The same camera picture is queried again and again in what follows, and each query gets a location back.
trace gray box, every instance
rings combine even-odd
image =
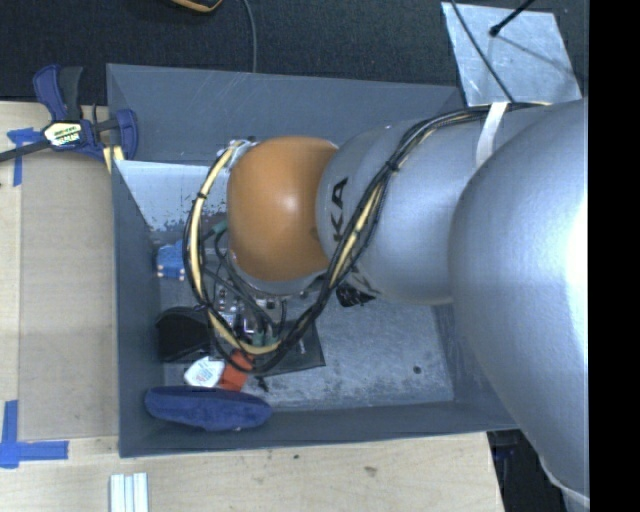
[[[433,117],[462,102],[452,87],[120,65],[108,67],[108,91],[112,114],[133,109],[140,131],[140,162],[123,162],[112,175],[121,456],[515,427],[458,336],[452,307],[380,300],[355,309],[329,304],[317,322],[326,367],[271,377],[269,393],[249,380],[245,390],[274,408],[262,427],[210,433],[151,417],[146,391],[176,384],[180,375],[159,360],[154,321],[193,298],[187,284],[156,277],[155,250],[181,237],[184,214],[174,214],[184,210],[184,198],[164,200],[172,212],[166,220],[145,219],[149,199],[136,176],[143,162],[171,164],[170,173],[151,167],[167,187],[178,176],[177,186],[181,174],[201,172],[197,166],[209,165],[233,138],[310,135],[340,145],[376,126]],[[155,179],[148,170],[145,179]]]

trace yellow cable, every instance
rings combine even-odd
[[[200,272],[200,255],[198,253],[198,233],[199,233],[199,225],[200,218],[202,215],[202,209],[204,207],[204,202],[206,200],[207,195],[211,191],[213,187],[213,183],[215,182],[218,174],[222,171],[225,165],[231,159],[234,151],[237,149],[239,144],[234,144],[230,146],[223,155],[218,159],[216,164],[212,167],[211,171],[207,175],[207,179],[203,183],[200,192],[198,193],[198,197],[194,201],[193,210],[191,214],[191,224],[189,226],[189,261],[191,263],[191,272],[193,275],[193,282],[196,288],[196,293],[201,300],[204,300],[204,296],[202,293],[202,283],[201,277],[202,274]],[[220,335],[233,347],[240,348],[245,352],[251,355],[262,355],[268,354],[269,352],[273,352],[280,345],[281,340],[278,340],[276,343],[272,345],[268,345],[266,347],[254,347],[253,345],[248,345],[243,341],[240,341],[235,335],[229,330],[226,324],[221,323],[216,316],[211,312],[207,311],[207,315],[209,316],[209,320],[213,325],[214,329],[220,333]]]
[[[362,209],[362,212],[360,213],[360,216],[356,221],[355,228],[351,233],[351,235],[349,236],[349,238],[347,239],[347,242],[345,243],[342,249],[342,252],[340,253],[340,256],[338,258],[338,264],[336,265],[336,269],[333,275],[331,276],[331,280],[329,281],[330,287],[334,286],[336,279],[338,279],[338,276],[342,273],[347,256],[351,253],[353,246],[358,240],[358,235],[360,234],[360,231],[362,231],[362,228],[364,227],[367,220],[369,219],[369,214],[371,213],[371,210],[374,208],[374,205],[377,206],[381,196],[382,196],[382,183],[378,183],[376,188],[373,189],[371,198],[367,201],[364,208]]]

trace black floor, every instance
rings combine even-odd
[[[455,59],[433,0],[248,0],[257,70],[457,85]],[[519,0],[468,1],[515,8]],[[583,93],[588,92],[589,2],[538,0],[553,12]],[[251,70],[242,0],[196,15],[166,0],[5,0],[0,4],[0,98],[33,100],[41,67],[81,65],[80,102],[106,104],[105,64]],[[558,491],[518,432],[490,435],[507,512],[562,511]]]

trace blue connector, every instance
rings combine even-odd
[[[175,244],[163,245],[156,255],[158,277],[184,281],[184,262],[182,260],[182,240]]]

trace blue sponge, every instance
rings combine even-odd
[[[210,432],[258,427],[272,412],[268,403],[247,393],[190,386],[152,388],[144,404],[156,418]]]

